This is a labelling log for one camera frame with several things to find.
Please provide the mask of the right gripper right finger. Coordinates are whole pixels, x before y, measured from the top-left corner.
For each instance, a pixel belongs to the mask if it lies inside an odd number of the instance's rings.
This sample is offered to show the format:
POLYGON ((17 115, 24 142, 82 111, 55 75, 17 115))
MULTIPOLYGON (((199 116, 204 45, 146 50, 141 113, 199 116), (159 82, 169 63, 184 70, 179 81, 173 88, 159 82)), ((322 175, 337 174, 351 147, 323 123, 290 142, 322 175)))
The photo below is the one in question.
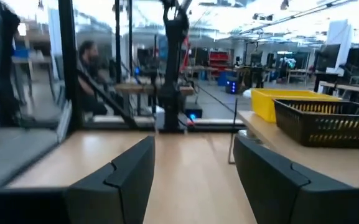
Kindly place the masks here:
POLYGON ((258 223, 353 223, 349 185, 241 136, 233 155, 258 223))

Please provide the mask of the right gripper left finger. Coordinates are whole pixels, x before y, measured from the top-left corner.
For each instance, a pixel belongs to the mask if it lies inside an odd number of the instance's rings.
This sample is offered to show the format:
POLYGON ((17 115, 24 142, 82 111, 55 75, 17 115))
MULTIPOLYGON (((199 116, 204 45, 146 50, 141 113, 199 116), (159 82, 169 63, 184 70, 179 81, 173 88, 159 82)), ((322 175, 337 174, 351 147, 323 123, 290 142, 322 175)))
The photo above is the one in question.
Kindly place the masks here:
POLYGON ((155 139, 148 136, 69 186, 70 223, 142 223, 154 180, 155 153, 155 139))

